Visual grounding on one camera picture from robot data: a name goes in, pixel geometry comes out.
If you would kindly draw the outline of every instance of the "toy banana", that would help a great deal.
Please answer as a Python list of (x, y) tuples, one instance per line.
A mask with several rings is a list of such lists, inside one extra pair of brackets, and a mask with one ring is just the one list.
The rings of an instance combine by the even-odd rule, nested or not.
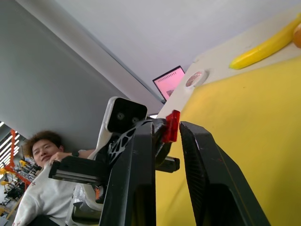
[(301, 13), (297, 15), (297, 18), (290, 22), (277, 34), (256, 46), (252, 50), (243, 53), (242, 55), (235, 58), (231, 64), (232, 69), (241, 69), (250, 66), (264, 58), (281, 50), (283, 47), (288, 45), (293, 40), (294, 29), (301, 23)]

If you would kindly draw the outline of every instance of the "black watch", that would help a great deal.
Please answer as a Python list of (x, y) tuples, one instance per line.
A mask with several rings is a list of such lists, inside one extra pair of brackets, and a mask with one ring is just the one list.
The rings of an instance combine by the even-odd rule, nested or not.
[(78, 151), (72, 152), (71, 155), (74, 157), (79, 157), (79, 152)]

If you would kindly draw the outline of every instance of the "yellow tablecloth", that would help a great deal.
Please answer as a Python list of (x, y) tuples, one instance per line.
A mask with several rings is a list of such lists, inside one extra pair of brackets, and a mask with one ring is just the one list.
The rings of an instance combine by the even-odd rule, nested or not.
[[(205, 127), (240, 166), (273, 226), (301, 225), (301, 57), (196, 89), (182, 121)], [(157, 172), (158, 226), (195, 225), (181, 159)]]

